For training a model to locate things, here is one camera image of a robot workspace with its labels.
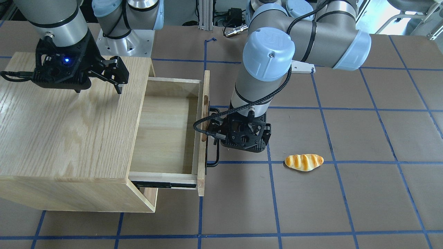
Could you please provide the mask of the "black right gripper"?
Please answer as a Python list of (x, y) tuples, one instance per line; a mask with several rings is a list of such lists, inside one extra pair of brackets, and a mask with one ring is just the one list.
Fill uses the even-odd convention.
[(85, 35), (78, 43), (56, 47), (46, 36), (35, 50), (35, 69), (31, 81), (49, 89), (71, 89), (76, 92), (91, 87), (89, 77), (111, 83), (118, 94), (129, 82), (129, 71), (119, 56), (104, 59), (93, 35)]

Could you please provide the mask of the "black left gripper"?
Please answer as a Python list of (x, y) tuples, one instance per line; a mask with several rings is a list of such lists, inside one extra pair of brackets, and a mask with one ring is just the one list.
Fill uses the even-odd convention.
[(211, 119), (208, 130), (225, 136), (221, 140), (224, 147), (253, 153), (264, 151), (272, 134), (271, 124), (267, 123), (267, 113), (249, 120), (234, 112), (223, 119)]

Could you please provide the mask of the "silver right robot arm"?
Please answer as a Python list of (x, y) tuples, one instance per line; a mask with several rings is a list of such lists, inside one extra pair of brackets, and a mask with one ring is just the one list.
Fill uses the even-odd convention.
[(2, 71), (10, 82), (32, 81), (46, 89), (80, 93), (91, 87), (91, 77), (112, 84), (121, 94), (129, 82), (122, 56), (142, 49), (135, 30), (160, 30), (164, 26), (163, 0), (93, 0), (94, 16), (101, 25), (107, 49), (102, 57), (76, 0), (15, 0), (15, 5), (35, 28), (39, 41), (32, 72)]

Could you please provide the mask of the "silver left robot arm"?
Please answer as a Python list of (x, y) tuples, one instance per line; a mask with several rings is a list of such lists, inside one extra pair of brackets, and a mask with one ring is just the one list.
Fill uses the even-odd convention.
[(354, 71), (371, 48), (368, 33), (356, 28), (356, 0), (318, 0), (313, 14), (290, 15), (278, 0), (250, 0), (248, 38), (229, 109), (209, 117), (205, 134), (223, 146), (263, 151), (271, 136), (267, 109), (298, 61)]

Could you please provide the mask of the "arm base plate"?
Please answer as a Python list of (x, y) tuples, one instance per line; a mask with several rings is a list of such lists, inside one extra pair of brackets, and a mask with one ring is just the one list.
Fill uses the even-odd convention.
[(291, 73), (292, 74), (315, 74), (316, 69), (314, 64), (294, 61), (291, 62)]
[(96, 41), (102, 56), (150, 58), (155, 30), (132, 30), (125, 38), (105, 38), (100, 30)]

